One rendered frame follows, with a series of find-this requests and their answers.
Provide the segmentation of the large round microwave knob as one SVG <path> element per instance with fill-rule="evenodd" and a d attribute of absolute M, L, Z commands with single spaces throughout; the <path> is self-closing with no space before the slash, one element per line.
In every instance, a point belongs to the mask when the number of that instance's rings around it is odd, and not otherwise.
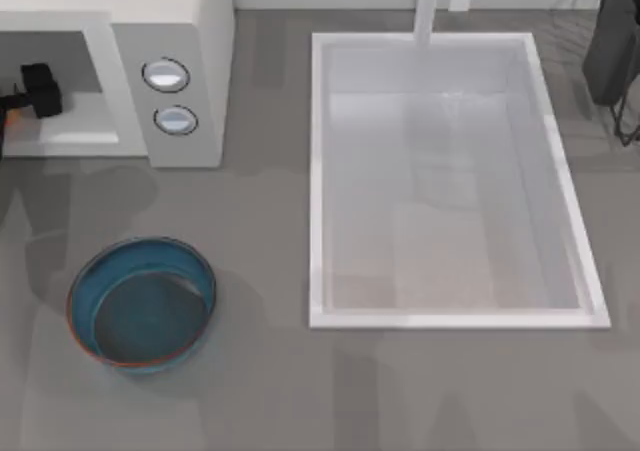
<path fill-rule="evenodd" d="M 142 66 L 142 78 L 153 90 L 161 93 L 177 93 L 190 82 L 188 69 L 179 61 L 164 57 Z"/>

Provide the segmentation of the small round microwave knob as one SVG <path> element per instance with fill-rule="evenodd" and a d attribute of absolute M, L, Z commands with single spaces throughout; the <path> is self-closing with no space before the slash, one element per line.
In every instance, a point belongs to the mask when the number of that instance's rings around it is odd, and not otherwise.
<path fill-rule="evenodd" d="M 153 116 L 156 127 L 172 136 L 189 135 L 198 127 L 198 117 L 187 107 L 171 106 L 156 110 Z"/>

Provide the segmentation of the pale microwave oven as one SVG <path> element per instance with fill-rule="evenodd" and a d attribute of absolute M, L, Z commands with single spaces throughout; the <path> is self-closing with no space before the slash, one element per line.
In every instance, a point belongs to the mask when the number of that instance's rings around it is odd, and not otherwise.
<path fill-rule="evenodd" d="M 49 65 L 59 116 L 10 115 L 7 157 L 144 157 L 156 168 L 215 168 L 222 160 L 234 46 L 233 0 L 0 0 L 0 95 L 24 90 L 20 66 Z M 182 63 L 188 86 L 151 89 L 142 66 Z M 172 136 L 156 110 L 189 108 L 198 127 Z"/>

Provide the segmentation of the blue bowl with orange rim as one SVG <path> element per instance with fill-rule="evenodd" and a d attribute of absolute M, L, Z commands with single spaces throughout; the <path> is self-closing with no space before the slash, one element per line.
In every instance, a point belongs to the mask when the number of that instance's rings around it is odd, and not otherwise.
<path fill-rule="evenodd" d="M 169 236 L 134 237 L 83 265 L 65 317 L 86 355 L 118 371 L 153 374 L 194 353 L 216 300 L 216 275 L 197 248 Z"/>

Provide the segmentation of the tall white tap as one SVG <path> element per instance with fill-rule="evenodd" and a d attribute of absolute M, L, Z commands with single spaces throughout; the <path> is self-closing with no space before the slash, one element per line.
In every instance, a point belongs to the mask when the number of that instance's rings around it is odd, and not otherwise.
<path fill-rule="evenodd" d="M 413 38 L 419 47 L 426 47 L 431 38 L 438 0 L 416 0 Z"/>

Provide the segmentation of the white sink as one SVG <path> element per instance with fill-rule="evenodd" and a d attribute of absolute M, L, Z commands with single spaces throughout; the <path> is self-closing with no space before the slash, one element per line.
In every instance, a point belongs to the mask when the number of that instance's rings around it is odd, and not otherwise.
<path fill-rule="evenodd" d="M 316 33 L 313 329 L 607 329 L 527 32 Z"/>

